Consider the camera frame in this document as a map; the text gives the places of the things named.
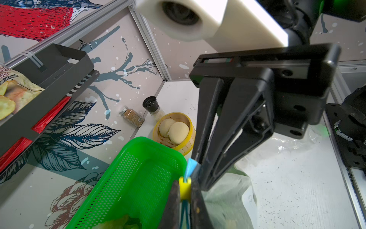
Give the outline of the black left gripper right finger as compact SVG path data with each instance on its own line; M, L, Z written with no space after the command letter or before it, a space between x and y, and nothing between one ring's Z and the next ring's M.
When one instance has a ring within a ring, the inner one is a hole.
M191 183L190 228L213 229L200 185L195 180Z

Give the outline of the small chinese cabbage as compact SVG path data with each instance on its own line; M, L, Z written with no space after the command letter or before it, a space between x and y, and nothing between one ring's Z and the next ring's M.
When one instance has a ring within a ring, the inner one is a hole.
M132 218L129 215L124 215L119 219L114 219L100 223L92 229L141 229L142 223L138 218Z

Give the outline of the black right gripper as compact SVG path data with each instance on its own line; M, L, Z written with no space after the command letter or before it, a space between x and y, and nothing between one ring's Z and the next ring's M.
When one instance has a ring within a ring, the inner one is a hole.
M200 169L201 190L273 133L301 139L317 125L340 54L336 44L315 44L200 55L189 75L193 84L216 77L226 87Z

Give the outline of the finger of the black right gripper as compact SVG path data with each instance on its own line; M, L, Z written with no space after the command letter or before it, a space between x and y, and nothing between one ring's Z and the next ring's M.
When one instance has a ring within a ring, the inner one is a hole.
M222 78L205 77L199 85L197 128L192 159L203 164L216 113L220 113L226 98Z

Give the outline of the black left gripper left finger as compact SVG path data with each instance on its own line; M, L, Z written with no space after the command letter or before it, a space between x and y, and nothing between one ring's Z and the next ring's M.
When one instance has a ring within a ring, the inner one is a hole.
M180 228L180 203L181 198L179 181L175 180L172 183L171 190L158 229Z

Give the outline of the clear zipper bag blue seal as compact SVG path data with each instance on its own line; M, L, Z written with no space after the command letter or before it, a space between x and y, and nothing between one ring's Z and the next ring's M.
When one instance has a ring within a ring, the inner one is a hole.
M258 228L257 200L251 178L236 165L202 195L215 229Z

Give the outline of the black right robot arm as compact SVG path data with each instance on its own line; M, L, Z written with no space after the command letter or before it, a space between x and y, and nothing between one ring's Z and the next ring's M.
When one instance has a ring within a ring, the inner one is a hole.
M303 138L320 122L341 49L309 43L318 18L356 22L365 1L261 1L289 36L286 48L203 54L190 73L199 88L192 158L197 182L208 191L231 166L274 133Z

